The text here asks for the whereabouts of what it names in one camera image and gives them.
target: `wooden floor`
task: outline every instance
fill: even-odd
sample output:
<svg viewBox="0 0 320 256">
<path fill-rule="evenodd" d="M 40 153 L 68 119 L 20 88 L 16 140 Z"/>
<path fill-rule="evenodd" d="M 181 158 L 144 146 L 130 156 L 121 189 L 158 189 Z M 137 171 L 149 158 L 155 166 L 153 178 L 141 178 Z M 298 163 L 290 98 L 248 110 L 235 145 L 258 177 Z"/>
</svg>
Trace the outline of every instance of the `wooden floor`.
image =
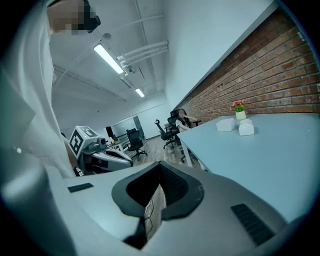
<svg viewBox="0 0 320 256">
<path fill-rule="evenodd" d="M 155 161 L 166 161 L 171 163 L 177 163 L 179 164 L 181 162 L 181 158 L 184 156 L 184 154 L 181 153 L 181 147 L 178 146 L 175 142 L 172 145 L 167 145 L 164 148 L 164 145 L 166 144 L 165 141 L 161 139 L 160 136 L 153 137 L 147 140 L 143 141 L 143 147 L 142 150 L 145 150 L 145 152 L 148 155 L 141 154 L 139 155 L 139 161 L 137 160 L 137 157 L 134 157 L 133 160 L 133 166 L 142 165 L 149 162 L 155 162 Z M 130 152 L 126 151 L 126 154 L 129 157 L 132 157 L 136 154 L 136 152 Z M 194 168 L 198 168 L 200 171 L 200 164 L 198 160 L 190 154 L 192 166 Z M 181 164 L 187 166 L 187 161 L 184 159 L 184 163 L 181 162 Z M 157 190 L 155 191 L 154 195 L 152 196 L 152 200 L 149 202 L 149 205 L 146 207 L 146 213 L 145 213 L 145 230 L 147 235 L 147 239 L 149 240 L 157 231 L 157 229 L 161 225 L 161 211 L 166 207 L 166 198 L 163 189 L 159 185 Z"/>
<path fill-rule="evenodd" d="M 142 165 L 149 162 L 154 161 L 166 161 L 171 163 L 179 164 L 181 162 L 181 158 L 184 156 L 184 154 L 181 154 L 182 146 L 178 146 L 175 142 L 173 143 L 173 148 L 171 144 L 167 145 L 164 148 L 164 145 L 166 144 L 166 141 L 162 140 L 160 136 L 153 137 L 147 140 L 143 141 L 143 147 L 142 150 L 145 150 L 148 155 L 141 154 L 139 155 L 139 161 L 137 161 L 137 157 L 134 157 L 133 160 L 133 166 Z M 129 157 L 132 157 L 136 154 L 136 152 L 125 152 Z M 194 168 L 200 169 L 200 164 L 198 160 L 190 154 L 192 166 Z M 186 158 L 184 158 L 184 165 L 187 166 Z"/>
</svg>

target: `white desk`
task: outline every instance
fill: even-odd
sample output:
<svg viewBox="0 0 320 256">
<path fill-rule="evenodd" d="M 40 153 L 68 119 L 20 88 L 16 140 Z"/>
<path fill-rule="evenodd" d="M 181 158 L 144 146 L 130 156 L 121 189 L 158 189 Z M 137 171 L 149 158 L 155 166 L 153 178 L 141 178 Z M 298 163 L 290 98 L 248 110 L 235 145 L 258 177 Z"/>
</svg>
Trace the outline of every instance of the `white desk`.
<svg viewBox="0 0 320 256">
<path fill-rule="evenodd" d="M 218 132 L 222 116 L 178 134 L 188 150 L 212 173 L 252 191 L 292 221 L 308 212 L 319 191 L 320 119 L 316 113 L 248 115 L 255 135 Z"/>
</svg>

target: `ceiling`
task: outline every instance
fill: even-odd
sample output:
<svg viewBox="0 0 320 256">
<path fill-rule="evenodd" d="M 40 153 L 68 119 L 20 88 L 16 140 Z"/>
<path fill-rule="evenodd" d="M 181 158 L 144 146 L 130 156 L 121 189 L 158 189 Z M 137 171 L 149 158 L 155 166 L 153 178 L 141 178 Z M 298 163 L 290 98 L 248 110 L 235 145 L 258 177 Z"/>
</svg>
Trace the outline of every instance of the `ceiling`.
<svg viewBox="0 0 320 256">
<path fill-rule="evenodd" d="M 57 106 L 65 98 L 70 102 L 113 106 L 139 98 L 134 90 L 137 88 L 146 97 L 162 91 L 166 52 L 134 64 L 135 73 L 125 77 L 133 86 L 129 88 L 94 51 L 105 33 L 110 33 L 111 39 L 102 39 L 100 43 L 115 60 L 117 56 L 137 48 L 166 41 L 164 17 L 118 29 L 139 19 L 163 15 L 162 0 L 89 0 L 89 3 L 101 20 L 101 25 L 92 33 L 51 36 L 50 51 L 56 75 L 52 103 Z"/>
</svg>

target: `red brick wall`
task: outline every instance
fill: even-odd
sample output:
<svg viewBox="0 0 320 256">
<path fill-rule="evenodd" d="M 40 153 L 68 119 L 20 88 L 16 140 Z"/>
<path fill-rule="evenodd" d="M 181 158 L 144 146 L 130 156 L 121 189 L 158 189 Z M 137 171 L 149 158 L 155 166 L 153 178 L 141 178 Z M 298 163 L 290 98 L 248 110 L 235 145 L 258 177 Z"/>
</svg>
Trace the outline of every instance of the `red brick wall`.
<svg viewBox="0 0 320 256">
<path fill-rule="evenodd" d="M 291 19 L 277 9 L 177 109 L 203 123 L 234 115 L 232 102 L 242 99 L 247 114 L 320 113 L 319 82 L 308 44 Z"/>
</svg>

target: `tissue box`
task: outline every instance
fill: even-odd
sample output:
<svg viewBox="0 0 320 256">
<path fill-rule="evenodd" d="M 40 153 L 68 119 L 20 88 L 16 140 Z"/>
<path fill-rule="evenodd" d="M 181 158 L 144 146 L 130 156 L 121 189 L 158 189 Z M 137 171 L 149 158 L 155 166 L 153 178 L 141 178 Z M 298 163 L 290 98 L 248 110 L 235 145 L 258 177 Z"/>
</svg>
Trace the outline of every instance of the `tissue box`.
<svg viewBox="0 0 320 256">
<path fill-rule="evenodd" d="M 255 128 L 254 128 L 254 125 L 250 119 L 244 119 L 240 122 L 239 134 L 241 136 L 255 134 Z"/>
<path fill-rule="evenodd" d="M 230 132 L 235 128 L 235 119 L 223 119 L 217 122 L 215 125 L 218 132 Z"/>
</svg>

